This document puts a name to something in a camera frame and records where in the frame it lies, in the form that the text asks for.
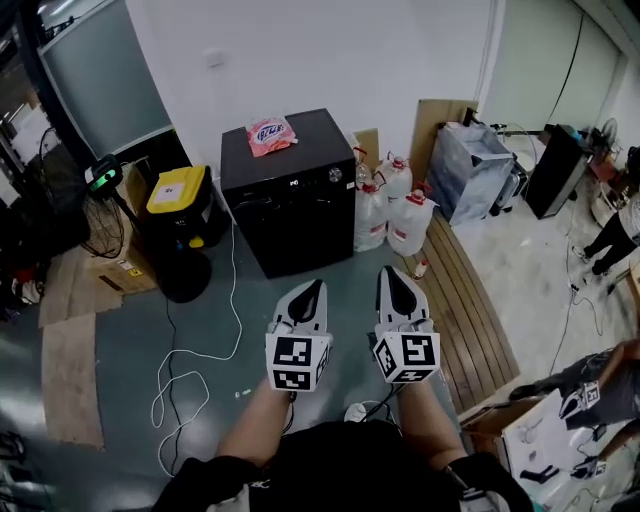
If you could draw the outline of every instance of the green light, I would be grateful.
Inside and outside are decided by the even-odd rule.
[[[93,185],[91,185],[89,187],[89,189],[91,190],[91,192],[95,192],[96,190],[98,190],[100,187],[102,187],[102,185],[104,185],[105,183],[107,183],[111,178],[115,178],[116,176],[116,171],[114,171],[113,169],[108,170],[107,172],[105,172],[102,176],[100,176],[94,183]]]

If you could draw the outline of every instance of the black sleeve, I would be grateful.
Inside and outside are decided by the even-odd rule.
[[[209,505],[236,496],[246,483],[260,477],[258,468],[243,459],[216,457],[209,462],[187,459],[167,484],[152,512],[192,510],[205,512]]]

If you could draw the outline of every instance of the wooden board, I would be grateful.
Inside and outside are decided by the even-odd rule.
[[[466,411],[513,380],[518,366],[480,278],[439,214],[431,221],[423,250],[398,257],[398,267],[412,274],[423,258],[429,266],[417,284],[440,333],[443,374],[456,411]]]
[[[455,321],[462,332],[464,343],[471,355],[472,364],[478,375],[478,379],[480,380],[481,390],[479,391],[485,398],[487,396],[491,396],[495,393],[496,387],[493,383],[493,379],[491,378],[491,372],[489,372],[484,352],[482,351],[476,332],[473,330],[473,326],[471,325],[467,312],[462,306],[458,291],[456,290],[453,281],[449,277],[440,256],[433,247],[428,236],[422,250],[427,260],[429,260],[429,265],[433,267],[436,279],[442,288],[449,307],[449,314],[455,318]]]
[[[409,268],[409,265],[413,265],[413,267],[415,268],[415,265],[418,263],[418,261],[412,256],[405,259],[400,258],[400,261],[401,261],[401,265],[399,265],[399,268],[401,270],[405,270],[407,273],[411,273],[413,271],[413,268]],[[424,289],[424,285],[422,284],[422,282],[418,282],[418,285],[423,289],[423,291],[425,292],[425,295],[427,295],[427,290]],[[438,323],[442,323],[440,321],[441,317],[437,309],[437,306],[434,307],[434,305],[430,303],[429,309],[430,309],[429,314],[434,324],[436,323],[436,319],[438,320]],[[471,407],[470,404],[473,403],[473,399],[469,394],[468,385],[463,387],[462,383],[463,382],[466,383],[466,380],[465,380],[464,373],[462,372],[462,366],[460,365],[458,356],[455,353],[455,351],[452,350],[451,337],[449,335],[449,331],[446,329],[446,327],[444,327],[438,332],[440,333],[440,343],[442,346],[442,354],[441,354],[442,373],[444,375],[444,379],[449,388],[449,392],[451,393],[451,399],[453,401],[453,406],[456,410],[456,413],[460,414],[464,412],[467,408]]]
[[[405,261],[409,274],[413,272],[418,262],[412,256],[399,259]],[[417,281],[417,284],[427,296],[429,315],[436,331],[440,333],[442,352],[447,356],[449,368],[456,383],[456,391],[460,396],[463,411],[466,411],[478,403],[482,397],[482,394],[477,393],[480,388],[478,375],[475,371],[466,371],[473,366],[471,356],[457,323],[449,314],[446,300],[431,267],[427,268],[424,278]],[[476,390],[477,396],[473,395],[473,390]]]
[[[438,137],[438,125],[448,121],[462,121],[467,107],[478,109],[477,101],[419,100],[411,143],[413,183],[424,181],[428,175],[431,153]]]
[[[122,306],[122,295],[85,272],[88,253],[75,247],[51,260],[38,327]]]
[[[370,128],[354,133],[356,139],[360,143],[360,149],[364,149],[367,155],[364,157],[364,163],[369,166],[373,173],[380,162],[380,146],[378,143],[378,129]]]
[[[500,348],[502,349],[501,352],[504,355],[505,359],[507,360],[509,368],[511,369],[511,379],[516,378],[518,375],[520,375],[520,368],[518,367],[516,358],[513,355],[513,351],[511,350],[511,345],[507,340],[507,335],[504,332],[502,323],[498,318],[498,314],[496,313],[496,310],[493,309],[493,304],[491,303],[491,299],[489,298],[489,295],[487,294],[487,291],[484,289],[484,285],[480,280],[480,276],[478,276],[477,272],[473,268],[473,264],[471,263],[469,256],[467,256],[467,253],[462,248],[462,245],[460,245],[460,241],[451,230],[451,226],[449,226],[449,223],[445,220],[445,218],[442,215],[440,215],[440,213],[436,213],[433,216],[433,220],[435,222],[439,222],[442,228],[444,229],[444,231],[447,233],[447,236],[449,238],[449,241],[451,242],[451,245],[455,249],[456,254],[460,258],[460,261],[462,262],[464,267],[467,269],[469,279],[471,280],[473,287],[475,288],[476,293],[480,298],[480,302],[482,302],[482,304],[484,304],[485,306],[484,309],[485,309],[486,315],[488,316],[490,323],[493,326],[493,331],[496,337],[498,338]]]
[[[95,330],[95,314],[44,328],[42,399],[51,439],[101,449],[104,439],[96,391]]]
[[[464,269],[461,269],[459,264],[459,258],[455,254],[451,243],[447,236],[440,231],[441,226],[437,222],[431,224],[429,229],[429,240],[433,243],[438,254],[442,257],[442,263],[445,266],[449,277],[451,278],[456,291],[460,297],[460,302],[465,309],[465,312],[469,316],[469,321],[475,331],[478,341],[482,347],[482,352],[487,361],[489,371],[491,372],[491,378],[497,388],[500,388],[506,384],[505,377],[502,373],[502,368],[498,363],[498,357],[496,356],[495,349],[489,340],[489,334],[485,329],[485,325],[482,323],[480,314],[476,303],[472,299],[472,288],[469,277]]]
[[[493,306],[487,308],[487,303],[489,303],[490,305],[488,297],[483,300],[480,296],[481,292],[478,289],[478,286],[482,288],[482,292],[484,292],[484,286],[482,286],[478,275],[471,266],[471,262],[469,261],[466,253],[464,253],[464,251],[462,250],[462,247],[459,245],[458,239],[453,234],[453,231],[451,231],[451,228],[449,227],[449,224],[447,224],[447,221],[444,219],[444,217],[439,214],[435,215],[431,225],[429,226],[429,230],[436,233],[436,236],[438,234],[440,235],[440,240],[442,240],[444,245],[446,246],[447,254],[451,258],[453,264],[456,267],[456,270],[463,279],[466,292],[469,294],[469,298],[473,304],[473,308],[475,308],[482,327],[484,328],[484,332],[489,340],[491,350],[493,351],[495,359],[497,360],[498,366],[500,368],[500,372],[502,373],[504,384],[506,384],[507,382],[516,378],[519,372],[517,371],[517,365],[515,365],[515,359],[513,358],[511,346],[506,340],[506,335],[504,335],[502,324],[500,323],[496,315],[495,324],[497,324],[498,327],[496,328],[496,325],[494,325],[494,322],[490,317],[490,311],[493,312]],[[505,347],[503,347],[500,341],[498,332],[501,332],[504,337],[508,355],[505,352]],[[484,348],[484,350],[485,352],[489,352],[488,348]]]

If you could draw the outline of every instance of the wooden pallet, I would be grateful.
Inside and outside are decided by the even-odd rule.
[[[489,296],[446,220],[435,214],[422,251],[398,257],[411,274],[427,259],[418,284],[440,333],[442,369],[456,412],[464,412],[519,375],[520,370]]]

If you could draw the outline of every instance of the floor mat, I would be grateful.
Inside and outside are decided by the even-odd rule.
[[[122,306],[120,293],[84,270],[88,257],[84,249],[75,247],[51,260],[38,327]]]
[[[50,438],[102,449],[95,333],[94,313],[44,328],[42,395]]]

